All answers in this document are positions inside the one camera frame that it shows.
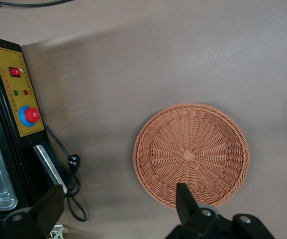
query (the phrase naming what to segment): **screw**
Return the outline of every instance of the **screw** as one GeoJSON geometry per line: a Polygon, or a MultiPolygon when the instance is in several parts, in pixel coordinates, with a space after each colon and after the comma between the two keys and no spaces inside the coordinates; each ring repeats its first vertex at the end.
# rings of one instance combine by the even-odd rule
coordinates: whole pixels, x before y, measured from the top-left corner
{"type": "Polygon", "coordinates": [[[207,217],[209,217],[209,216],[212,215],[212,213],[211,213],[209,210],[207,210],[207,209],[203,209],[203,210],[202,210],[202,214],[203,214],[204,216],[207,216],[207,217]]]}
{"type": "Polygon", "coordinates": [[[240,216],[239,219],[244,223],[251,223],[252,222],[252,220],[250,220],[250,218],[247,216],[240,216]]]}

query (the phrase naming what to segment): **red emergency stop button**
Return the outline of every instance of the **red emergency stop button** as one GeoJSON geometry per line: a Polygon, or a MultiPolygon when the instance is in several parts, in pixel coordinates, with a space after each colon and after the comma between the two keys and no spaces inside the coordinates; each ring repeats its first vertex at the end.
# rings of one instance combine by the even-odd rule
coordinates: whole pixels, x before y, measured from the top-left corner
{"type": "Polygon", "coordinates": [[[40,119],[39,112],[34,107],[30,107],[30,108],[26,109],[24,116],[25,116],[25,119],[30,123],[35,123],[35,122],[39,121],[39,119],[40,119]]]}
{"type": "Polygon", "coordinates": [[[12,77],[20,77],[20,71],[18,68],[15,67],[9,67],[9,73],[12,77]]]}

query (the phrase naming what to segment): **round basket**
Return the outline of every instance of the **round basket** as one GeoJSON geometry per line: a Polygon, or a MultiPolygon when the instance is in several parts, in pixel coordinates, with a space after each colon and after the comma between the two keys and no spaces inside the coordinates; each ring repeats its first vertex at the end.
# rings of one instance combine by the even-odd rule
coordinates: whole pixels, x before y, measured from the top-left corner
{"type": "Polygon", "coordinates": [[[134,148],[136,174],[158,202],[176,207],[176,185],[186,183],[198,204],[218,206],[243,184],[249,152],[236,123],[207,105],[184,104],[153,116],[134,148]]]}

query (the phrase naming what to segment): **black cable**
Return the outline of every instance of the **black cable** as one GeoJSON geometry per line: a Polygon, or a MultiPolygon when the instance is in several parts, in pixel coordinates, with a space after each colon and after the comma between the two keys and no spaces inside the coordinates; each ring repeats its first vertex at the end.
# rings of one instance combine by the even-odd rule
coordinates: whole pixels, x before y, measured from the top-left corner
{"type": "Polygon", "coordinates": [[[54,133],[50,130],[50,128],[44,123],[44,127],[45,129],[49,132],[49,134],[54,138],[54,140],[58,143],[58,145],[61,147],[61,149],[63,150],[63,152],[65,153],[67,159],[68,159],[68,164],[69,164],[69,176],[68,176],[68,185],[74,180],[74,186],[69,189],[67,191],[67,193],[65,194],[66,199],[67,199],[67,205],[68,205],[68,209],[70,211],[70,213],[72,214],[72,216],[79,222],[85,222],[87,221],[87,215],[85,210],[83,209],[83,207],[77,202],[77,200],[75,199],[75,196],[77,196],[77,194],[79,194],[80,190],[81,190],[81,184],[80,181],[78,179],[78,177],[76,176],[77,170],[80,166],[80,158],[78,155],[73,154],[70,155],[67,151],[67,149],[64,147],[64,145],[61,143],[61,141],[59,141],[59,139],[54,135],[54,133]],[[73,208],[71,206],[71,202],[70,200],[72,200],[76,206],[79,208],[79,210],[82,212],[83,214],[83,218],[79,218],[75,212],[73,211],[73,208]]]}
{"type": "Polygon", "coordinates": [[[8,6],[24,6],[24,7],[39,7],[39,6],[53,6],[65,2],[69,2],[73,0],[58,0],[58,1],[50,1],[44,3],[12,3],[12,2],[5,2],[0,1],[0,5],[8,5],[8,6]]]}

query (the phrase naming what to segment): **yellow control panel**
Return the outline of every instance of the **yellow control panel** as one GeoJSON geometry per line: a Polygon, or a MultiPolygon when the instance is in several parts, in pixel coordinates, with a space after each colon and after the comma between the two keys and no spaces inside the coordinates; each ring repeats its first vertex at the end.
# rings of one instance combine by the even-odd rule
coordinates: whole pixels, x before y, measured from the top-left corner
{"type": "Polygon", "coordinates": [[[44,129],[21,52],[0,47],[0,75],[21,137],[44,129]]]}

